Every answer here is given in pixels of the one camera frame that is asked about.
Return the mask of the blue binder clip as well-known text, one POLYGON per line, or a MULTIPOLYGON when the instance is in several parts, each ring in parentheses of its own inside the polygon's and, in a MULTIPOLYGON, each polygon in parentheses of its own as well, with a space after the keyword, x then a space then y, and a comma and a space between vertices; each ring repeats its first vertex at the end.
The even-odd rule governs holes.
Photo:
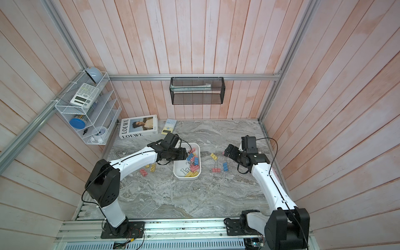
POLYGON ((226 171, 229 170, 229 168, 228 168, 228 163, 227 163, 227 162, 224 162, 224 163, 223 163, 223 170, 224 170, 224 172, 226 172, 226 171))

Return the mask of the white plastic storage box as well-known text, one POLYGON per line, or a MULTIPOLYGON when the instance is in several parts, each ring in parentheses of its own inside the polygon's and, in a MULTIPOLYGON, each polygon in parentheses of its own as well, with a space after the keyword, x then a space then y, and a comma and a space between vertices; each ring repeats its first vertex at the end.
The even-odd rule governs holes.
POLYGON ((196 143, 178 143, 176 148, 185 148, 188 156, 184 160, 174 161, 174 175, 179 180, 195 180, 202 171, 201 150, 196 143))

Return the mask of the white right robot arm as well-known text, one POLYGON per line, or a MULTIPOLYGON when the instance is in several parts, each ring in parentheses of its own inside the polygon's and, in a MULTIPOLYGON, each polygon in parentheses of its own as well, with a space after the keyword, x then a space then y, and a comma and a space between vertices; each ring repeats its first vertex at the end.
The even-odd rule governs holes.
POLYGON ((259 210, 244 210, 238 220, 225 219, 228 235, 251 235, 259 233, 271 250, 300 250, 308 248, 310 215, 299 208, 281 185, 272 169, 272 162, 258 151, 257 138, 244 136, 240 147, 232 144, 224 156, 238 166, 247 168, 259 184, 268 202, 270 215, 259 210))

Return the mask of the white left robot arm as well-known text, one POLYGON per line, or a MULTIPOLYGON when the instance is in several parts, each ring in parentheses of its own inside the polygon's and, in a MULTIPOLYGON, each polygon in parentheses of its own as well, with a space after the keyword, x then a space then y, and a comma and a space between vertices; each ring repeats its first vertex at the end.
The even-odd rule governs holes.
POLYGON ((84 191, 99 206, 112 235, 124 236, 129 231, 129 220, 118 203, 121 180, 161 160, 168 163, 185 160, 188 150, 181 147, 183 141, 178 135, 169 132, 164 139, 152 142, 136 153, 112 161, 100 159, 95 164, 84 191))

